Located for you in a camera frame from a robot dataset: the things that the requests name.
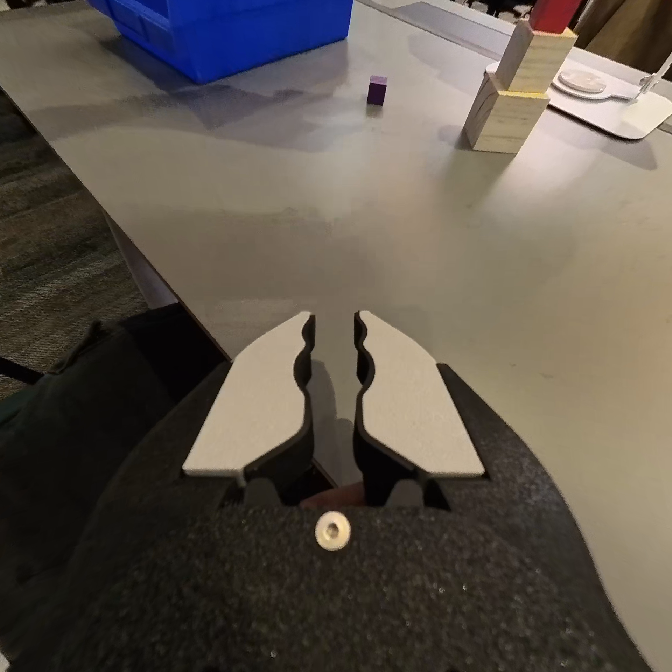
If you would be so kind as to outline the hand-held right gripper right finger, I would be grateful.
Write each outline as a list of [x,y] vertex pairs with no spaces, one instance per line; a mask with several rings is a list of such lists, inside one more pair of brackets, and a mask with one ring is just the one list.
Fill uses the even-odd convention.
[[443,482],[483,483],[486,466],[460,416],[440,365],[415,340],[374,315],[354,315],[360,389],[353,455],[365,502],[384,507],[398,485],[422,505]]

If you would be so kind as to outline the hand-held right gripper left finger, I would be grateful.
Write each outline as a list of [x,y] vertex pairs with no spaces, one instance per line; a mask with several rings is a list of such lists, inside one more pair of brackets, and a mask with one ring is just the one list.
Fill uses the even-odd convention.
[[284,491],[313,461],[315,315],[300,312],[234,358],[182,465],[185,476],[229,478],[240,488],[267,479]]

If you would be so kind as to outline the large ring-grained wooden cube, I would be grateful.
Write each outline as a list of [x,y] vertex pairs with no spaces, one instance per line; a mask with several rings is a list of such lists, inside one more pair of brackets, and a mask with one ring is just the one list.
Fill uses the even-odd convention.
[[502,88],[485,72],[463,131],[474,151],[515,155],[519,152],[549,103],[545,93]]

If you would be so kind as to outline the smaller straight-grained wooden cube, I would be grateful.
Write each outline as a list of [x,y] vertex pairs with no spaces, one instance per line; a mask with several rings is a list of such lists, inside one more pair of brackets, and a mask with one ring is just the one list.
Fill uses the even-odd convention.
[[546,93],[576,43],[577,35],[533,29],[528,20],[516,23],[494,71],[499,89],[514,93]]

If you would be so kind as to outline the small red cube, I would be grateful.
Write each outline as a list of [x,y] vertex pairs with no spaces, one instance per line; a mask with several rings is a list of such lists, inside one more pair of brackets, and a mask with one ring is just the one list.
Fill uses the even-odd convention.
[[535,1],[529,15],[530,27],[537,32],[561,34],[569,26],[582,1]]

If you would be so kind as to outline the white document stand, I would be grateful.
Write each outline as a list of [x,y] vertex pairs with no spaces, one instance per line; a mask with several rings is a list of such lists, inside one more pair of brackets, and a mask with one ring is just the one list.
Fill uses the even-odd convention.
[[[554,111],[624,140],[643,139],[671,116],[671,101],[652,90],[670,67],[671,57],[659,72],[634,85],[581,64],[570,53],[545,93]],[[484,72],[494,74],[498,64]]]

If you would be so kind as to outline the blue plastic bin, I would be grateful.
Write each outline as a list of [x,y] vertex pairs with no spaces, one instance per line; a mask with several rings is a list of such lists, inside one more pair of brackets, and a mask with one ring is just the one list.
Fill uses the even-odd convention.
[[89,1],[119,33],[198,84],[348,37],[353,1]]

